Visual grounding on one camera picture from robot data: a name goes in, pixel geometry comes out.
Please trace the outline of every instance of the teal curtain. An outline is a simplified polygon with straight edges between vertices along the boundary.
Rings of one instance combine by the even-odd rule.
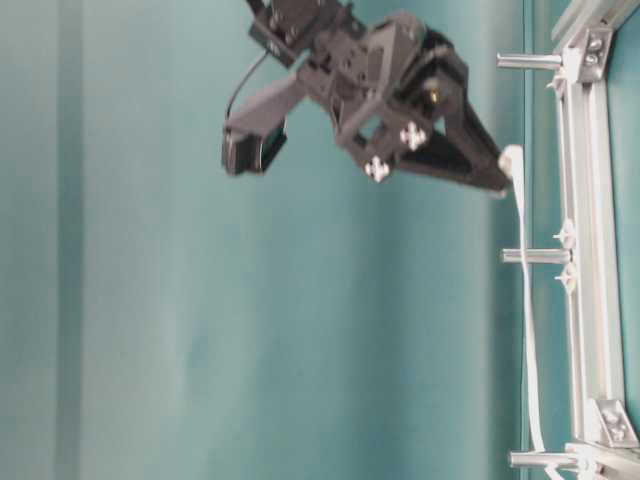
[[[446,32],[498,144],[523,143],[524,76],[495,68],[523,4],[355,6],[396,9]],[[373,185],[310,103],[266,176],[228,178],[250,21],[239,0],[3,8],[2,477],[516,478],[513,202]]]

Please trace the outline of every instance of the metal rod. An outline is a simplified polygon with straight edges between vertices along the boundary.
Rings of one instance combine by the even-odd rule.
[[[498,67],[558,70],[562,67],[562,57],[560,55],[498,54]]]
[[[504,263],[520,263],[521,252],[518,249],[505,249],[502,251]],[[543,263],[552,265],[565,265],[571,261],[571,253],[560,249],[529,249],[527,250],[528,263]]]
[[[547,468],[561,470],[577,468],[577,455],[566,453],[511,452],[509,454],[511,468]]]

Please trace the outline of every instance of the aluminum frame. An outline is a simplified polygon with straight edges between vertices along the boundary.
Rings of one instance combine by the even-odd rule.
[[[498,56],[506,68],[554,70],[560,145],[573,443],[562,454],[513,453],[520,468],[585,480],[640,478],[640,443],[626,414],[606,65],[615,29],[640,0],[573,0],[553,30],[554,55]],[[518,254],[505,251],[513,261]],[[533,255],[531,263],[549,263]]]

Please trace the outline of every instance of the white string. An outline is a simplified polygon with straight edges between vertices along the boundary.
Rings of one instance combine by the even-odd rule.
[[[544,452],[544,440],[540,425],[540,388],[538,385],[538,356],[536,352],[536,331],[533,318],[533,302],[531,299],[531,272],[527,262],[527,235],[526,235],[526,203],[525,203],[525,179],[524,156],[521,147],[517,155],[509,155],[511,171],[513,175],[513,188],[515,191],[518,217],[520,220],[520,260],[524,277],[524,321],[525,321],[525,350],[527,364],[527,399],[529,410],[529,428],[531,441],[536,452]],[[563,480],[555,467],[547,467],[545,472],[552,480]]]

